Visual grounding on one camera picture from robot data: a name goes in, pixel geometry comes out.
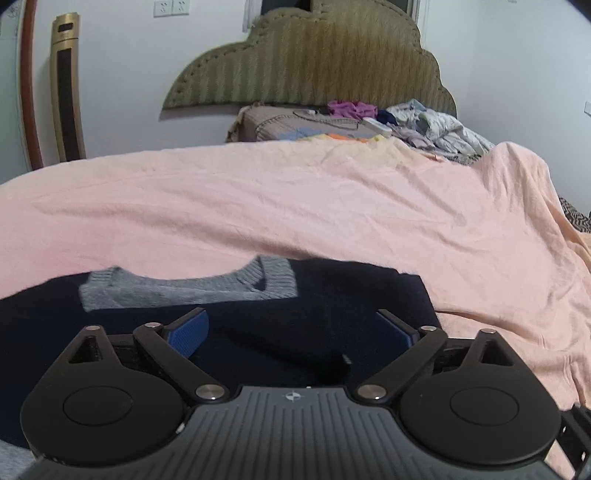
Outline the navy and grey knit sweater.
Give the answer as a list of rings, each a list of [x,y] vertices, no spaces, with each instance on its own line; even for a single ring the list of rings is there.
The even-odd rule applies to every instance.
[[[161,280],[122,268],[63,276],[1,302],[1,475],[33,462],[21,405],[85,326],[128,334],[194,308],[209,328],[191,361],[229,389],[242,385],[355,387],[400,356],[378,317],[439,323],[422,279],[375,265],[259,256],[226,274]]]

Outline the pile of light clothes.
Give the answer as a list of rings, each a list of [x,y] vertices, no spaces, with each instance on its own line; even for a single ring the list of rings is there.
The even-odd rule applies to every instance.
[[[475,163],[495,147],[455,116],[427,108],[416,99],[388,107],[384,113],[398,139],[462,165]]]

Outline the pink bed blanket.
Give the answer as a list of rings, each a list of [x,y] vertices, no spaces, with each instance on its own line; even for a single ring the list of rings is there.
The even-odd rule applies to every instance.
[[[499,330],[562,407],[590,401],[590,239],[547,164],[399,140],[233,143],[54,165],[1,187],[1,293],[119,266],[199,278],[256,255],[421,276],[448,332]]]

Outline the black patterned fabric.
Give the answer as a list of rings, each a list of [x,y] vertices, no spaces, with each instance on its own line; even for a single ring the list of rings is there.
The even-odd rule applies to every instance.
[[[579,212],[571,203],[565,198],[559,198],[562,210],[565,217],[571,225],[582,233],[591,233],[591,219],[589,215],[584,215]]]

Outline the white remote control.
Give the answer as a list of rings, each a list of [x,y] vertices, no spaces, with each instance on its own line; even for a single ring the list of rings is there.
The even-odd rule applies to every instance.
[[[385,138],[389,138],[393,135],[393,130],[389,125],[383,124],[375,118],[363,117],[362,123],[367,128],[374,131],[376,135],[381,135]]]

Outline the colourful striped cloth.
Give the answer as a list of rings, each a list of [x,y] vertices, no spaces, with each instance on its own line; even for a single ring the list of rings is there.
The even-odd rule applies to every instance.
[[[380,134],[372,135],[370,137],[359,137],[353,134],[342,135],[339,133],[321,132],[320,130],[313,129],[295,129],[276,137],[276,140],[280,141],[311,141],[314,139],[374,143],[387,140],[387,137]]]

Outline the brown patterned pillow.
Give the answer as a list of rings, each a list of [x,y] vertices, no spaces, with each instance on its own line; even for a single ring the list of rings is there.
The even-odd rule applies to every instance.
[[[359,137],[375,135],[360,120],[332,117],[315,109],[249,105],[239,110],[226,134],[226,141],[280,141],[276,140],[277,136],[295,129],[313,129]]]

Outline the purple garment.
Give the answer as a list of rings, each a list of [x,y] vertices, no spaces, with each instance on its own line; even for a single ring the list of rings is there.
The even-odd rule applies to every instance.
[[[329,114],[338,118],[363,120],[363,118],[376,118],[378,108],[376,105],[360,101],[331,101],[327,105]]]

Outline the olive upholstered headboard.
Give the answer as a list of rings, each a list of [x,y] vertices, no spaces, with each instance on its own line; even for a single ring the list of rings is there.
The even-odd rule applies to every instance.
[[[191,61],[163,107],[341,100],[386,108],[411,99],[457,113],[414,20],[387,1],[314,1],[310,10],[274,9],[245,41]]]

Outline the gold tower fan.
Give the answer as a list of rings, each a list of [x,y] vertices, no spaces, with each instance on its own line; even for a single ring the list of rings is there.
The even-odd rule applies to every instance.
[[[57,16],[52,23],[50,88],[53,125],[60,162],[86,158],[79,98],[80,16]]]

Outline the brown wooden door frame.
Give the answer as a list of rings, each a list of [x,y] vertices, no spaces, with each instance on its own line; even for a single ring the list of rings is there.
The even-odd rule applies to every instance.
[[[19,45],[19,92],[25,150],[30,168],[43,167],[42,153],[37,135],[33,92],[33,40],[36,0],[22,2]]]

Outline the white wall socket pair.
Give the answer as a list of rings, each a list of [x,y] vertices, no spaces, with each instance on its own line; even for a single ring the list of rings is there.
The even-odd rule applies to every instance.
[[[155,0],[153,2],[153,17],[185,16],[190,13],[189,0]]]

